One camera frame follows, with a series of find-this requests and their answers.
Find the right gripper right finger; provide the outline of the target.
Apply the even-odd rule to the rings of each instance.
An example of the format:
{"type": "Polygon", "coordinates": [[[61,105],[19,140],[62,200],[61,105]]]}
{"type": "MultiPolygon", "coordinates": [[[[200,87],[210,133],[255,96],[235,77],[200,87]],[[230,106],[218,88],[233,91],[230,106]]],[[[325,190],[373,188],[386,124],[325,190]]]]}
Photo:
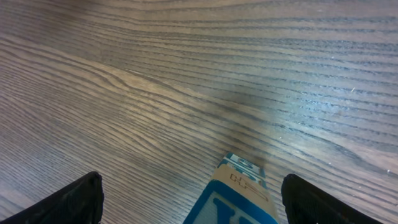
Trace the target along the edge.
{"type": "Polygon", "coordinates": [[[295,174],[284,177],[281,194],[289,224],[381,224],[295,174]]]}

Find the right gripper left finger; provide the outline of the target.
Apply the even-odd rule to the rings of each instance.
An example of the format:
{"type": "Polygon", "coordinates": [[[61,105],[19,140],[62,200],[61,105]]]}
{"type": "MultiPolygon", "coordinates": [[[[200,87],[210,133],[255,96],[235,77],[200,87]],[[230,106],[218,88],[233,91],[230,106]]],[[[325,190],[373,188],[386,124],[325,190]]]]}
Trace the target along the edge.
{"type": "Polygon", "coordinates": [[[99,224],[103,203],[102,176],[93,171],[1,224],[99,224]]]}

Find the blue X block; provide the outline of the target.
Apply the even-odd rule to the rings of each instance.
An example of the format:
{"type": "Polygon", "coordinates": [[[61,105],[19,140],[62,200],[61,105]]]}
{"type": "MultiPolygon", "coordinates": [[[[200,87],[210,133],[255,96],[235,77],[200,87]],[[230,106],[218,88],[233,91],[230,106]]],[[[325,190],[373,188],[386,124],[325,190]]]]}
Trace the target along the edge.
{"type": "Polygon", "coordinates": [[[278,224],[264,169],[227,153],[183,222],[278,224]]]}

